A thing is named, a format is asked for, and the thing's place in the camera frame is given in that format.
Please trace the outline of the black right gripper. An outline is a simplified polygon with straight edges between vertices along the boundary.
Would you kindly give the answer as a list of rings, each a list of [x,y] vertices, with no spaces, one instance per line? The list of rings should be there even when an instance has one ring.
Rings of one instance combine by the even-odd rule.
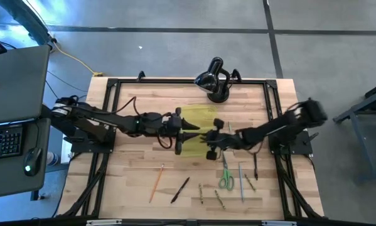
[[[218,118],[215,118],[213,121],[213,125],[215,126],[215,130],[209,130],[202,135],[205,137],[201,138],[202,143],[206,143],[207,146],[210,148],[207,151],[206,159],[207,160],[217,160],[219,158],[224,158],[223,150],[220,150],[220,153],[217,154],[216,148],[217,143],[219,143],[222,139],[220,138],[220,130],[224,127],[224,121]]]

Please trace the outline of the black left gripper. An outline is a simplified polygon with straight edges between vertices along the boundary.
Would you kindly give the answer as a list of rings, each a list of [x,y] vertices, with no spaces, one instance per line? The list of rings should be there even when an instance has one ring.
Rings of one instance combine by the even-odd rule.
[[[169,119],[163,123],[162,137],[175,138],[175,154],[180,155],[182,152],[182,142],[198,136],[204,136],[205,133],[183,132],[182,130],[199,130],[200,127],[187,122],[181,118],[181,108],[177,107],[175,113],[169,115]]]

